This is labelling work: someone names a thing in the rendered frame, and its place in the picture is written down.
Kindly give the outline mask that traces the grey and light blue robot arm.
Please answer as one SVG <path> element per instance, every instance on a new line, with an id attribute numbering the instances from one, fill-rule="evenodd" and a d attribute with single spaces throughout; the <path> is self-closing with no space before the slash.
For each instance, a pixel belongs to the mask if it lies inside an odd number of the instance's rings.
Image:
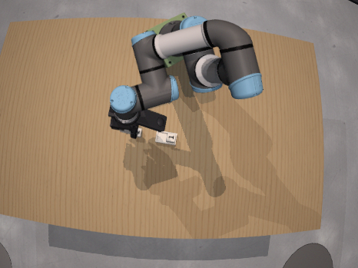
<path id="1" fill-rule="evenodd" d="M 164 65 L 168 56 L 184 57 L 194 92 L 216 91 L 224 83 L 233 98 L 246 99 L 264 89 L 253 42 L 234 23 L 191 16 L 168 22 L 159 35 L 154 31 L 136 35 L 131 43 L 142 83 L 118 86 L 110 96 L 111 107 L 123 124 L 134 121 L 140 111 L 135 124 L 165 130 L 167 117 L 148 109 L 179 98 L 176 79 L 167 76 Z M 215 55 L 215 47 L 220 49 L 221 58 Z"/>

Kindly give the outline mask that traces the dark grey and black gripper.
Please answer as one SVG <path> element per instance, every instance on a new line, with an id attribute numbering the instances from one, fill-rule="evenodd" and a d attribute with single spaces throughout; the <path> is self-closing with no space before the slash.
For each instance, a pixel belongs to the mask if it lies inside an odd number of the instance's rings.
<path id="1" fill-rule="evenodd" d="M 111 129 L 120 130 L 120 132 L 123 132 L 126 134 L 131 134 L 131 138 L 136 139 L 136 137 L 138 135 L 138 126 L 139 125 L 133 124 L 133 123 L 135 123 L 138 120 L 138 118 L 140 117 L 140 111 L 138 112 L 137 118 L 134 121 L 132 121 L 131 123 L 127 123 L 127 124 L 125 123 L 126 125 L 122 125 L 123 123 L 117 119 L 111 105 L 110 105 L 110 109 L 108 112 L 108 116 L 111 117 L 111 123 L 110 123 Z M 121 124 L 119 124 L 119 123 L 121 123 Z M 121 129 L 119 127 L 121 127 Z"/>

